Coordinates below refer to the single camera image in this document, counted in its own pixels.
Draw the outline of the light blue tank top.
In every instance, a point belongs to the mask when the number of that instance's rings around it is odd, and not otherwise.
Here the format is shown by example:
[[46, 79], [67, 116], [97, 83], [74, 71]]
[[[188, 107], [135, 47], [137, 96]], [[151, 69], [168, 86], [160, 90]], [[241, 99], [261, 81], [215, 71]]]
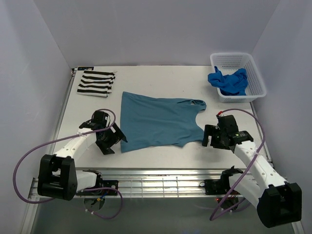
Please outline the light blue tank top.
[[154, 98], [123, 92], [120, 126], [127, 141], [121, 143], [121, 152], [167, 145], [183, 147], [201, 141], [204, 131], [196, 117], [206, 108], [200, 99]]

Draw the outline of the black white striped tank top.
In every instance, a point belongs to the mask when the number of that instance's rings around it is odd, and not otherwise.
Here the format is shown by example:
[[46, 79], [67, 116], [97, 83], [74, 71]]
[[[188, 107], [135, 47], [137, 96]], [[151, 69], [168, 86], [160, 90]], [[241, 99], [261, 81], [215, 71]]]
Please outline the black white striped tank top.
[[85, 70], [82, 73], [77, 94], [107, 98], [112, 93], [115, 79], [114, 72]]

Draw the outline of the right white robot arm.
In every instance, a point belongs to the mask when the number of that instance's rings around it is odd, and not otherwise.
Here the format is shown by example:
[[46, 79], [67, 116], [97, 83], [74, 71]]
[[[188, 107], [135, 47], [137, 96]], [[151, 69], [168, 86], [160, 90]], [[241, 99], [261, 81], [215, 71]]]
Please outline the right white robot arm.
[[206, 125], [202, 145], [232, 151], [254, 177], [253, 180], [247, 177], [239, 180], [242, 170], [231, 167], [224, 170], [219, 179], [204, 181], [206, 195], [238, 192], [256, 208], [260, 221], [267, 228], [301, 220], [301, 188], [297, 183], [289, 183], [256, 153], [254, 139], [247, 131], [238, 131], [234, 126], [220, 129]]

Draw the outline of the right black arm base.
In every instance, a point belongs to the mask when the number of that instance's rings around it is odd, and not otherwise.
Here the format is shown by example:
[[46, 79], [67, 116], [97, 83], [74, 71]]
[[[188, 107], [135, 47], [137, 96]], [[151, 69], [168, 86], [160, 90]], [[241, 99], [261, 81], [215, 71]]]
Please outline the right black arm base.
[[199, 183], [199, 188], [205, 190], [205, 195], [225, 195], [230, 189], [221, 179], [206, 179]]

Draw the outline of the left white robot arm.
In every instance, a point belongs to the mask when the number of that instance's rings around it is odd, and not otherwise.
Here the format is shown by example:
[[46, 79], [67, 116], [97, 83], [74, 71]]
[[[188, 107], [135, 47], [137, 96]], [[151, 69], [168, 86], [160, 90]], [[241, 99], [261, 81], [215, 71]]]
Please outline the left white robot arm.
[[41, 196], [71, 200], [77, 192], [88, 190], [98, 195], [103, 190], [100, 173], [95, 170], [77, 171], [75, 162], [92, 145], [97, 145], [104, 155], [113, 154], [111, 147], [127, 142], [126, 136], [116, 124], [105, 131], [103, 124], [84, 122], [78, 136], [52, 155], [44, 155], [40, 161], [37, 192]]

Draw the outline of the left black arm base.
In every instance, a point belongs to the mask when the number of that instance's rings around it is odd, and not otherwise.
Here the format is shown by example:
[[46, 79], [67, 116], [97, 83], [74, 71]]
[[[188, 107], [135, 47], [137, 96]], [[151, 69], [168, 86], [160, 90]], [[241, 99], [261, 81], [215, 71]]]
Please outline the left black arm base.
[[[118, 184], [119, 184], [118, 180], [103, 180], [102, 182], [97, 184], [94, 188], [107, 187], [107, 188], [113, 188], [117, 190]], [[83, 191], [77, 192], [76, 195], [79, 195], [79, 196], [106, 196], [106, 195], [115, 196], [115, 195], [118, 195], [118, 193], [114, 190], [104, 189], [104, 190], [96, 190], [96, 191], [83, 190]]]

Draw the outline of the royal blue tank top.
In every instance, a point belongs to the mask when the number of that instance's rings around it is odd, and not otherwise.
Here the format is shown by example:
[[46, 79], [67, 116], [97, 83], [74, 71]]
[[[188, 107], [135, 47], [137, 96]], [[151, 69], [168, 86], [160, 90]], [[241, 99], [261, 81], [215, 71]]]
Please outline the royal blue tank top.
[[247, 71], [240, 68], [231, 75], [223, 75], [215, 66], [214, 73], [208, 74], [208, 82], [224, 96], [245, 96], [248, 86]]

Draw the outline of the white plastic basket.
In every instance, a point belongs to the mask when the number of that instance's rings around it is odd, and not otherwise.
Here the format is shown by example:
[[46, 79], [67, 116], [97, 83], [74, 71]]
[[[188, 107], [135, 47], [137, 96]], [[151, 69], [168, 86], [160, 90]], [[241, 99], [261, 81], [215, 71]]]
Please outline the white plastic basket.
[[220, 102], [252, 102], [266, 96], [264, 81], [250, 54], [213, 53], [210, 62], [213, 71], [208, 82], [217, 89]]

